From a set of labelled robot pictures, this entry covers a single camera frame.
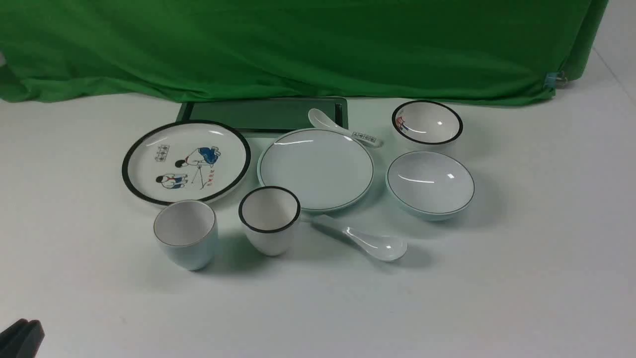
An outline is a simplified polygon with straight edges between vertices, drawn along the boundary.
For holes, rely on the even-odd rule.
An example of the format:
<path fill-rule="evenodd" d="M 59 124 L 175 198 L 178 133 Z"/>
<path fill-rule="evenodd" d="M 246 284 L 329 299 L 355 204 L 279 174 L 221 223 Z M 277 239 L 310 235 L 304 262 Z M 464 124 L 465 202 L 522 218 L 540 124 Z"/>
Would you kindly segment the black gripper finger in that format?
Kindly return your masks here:
<path fill-rule="evenodd" d="M 39 320 L 19 319 L 0 334 L 2 358 L 34 358 L 45 337 Z"/>

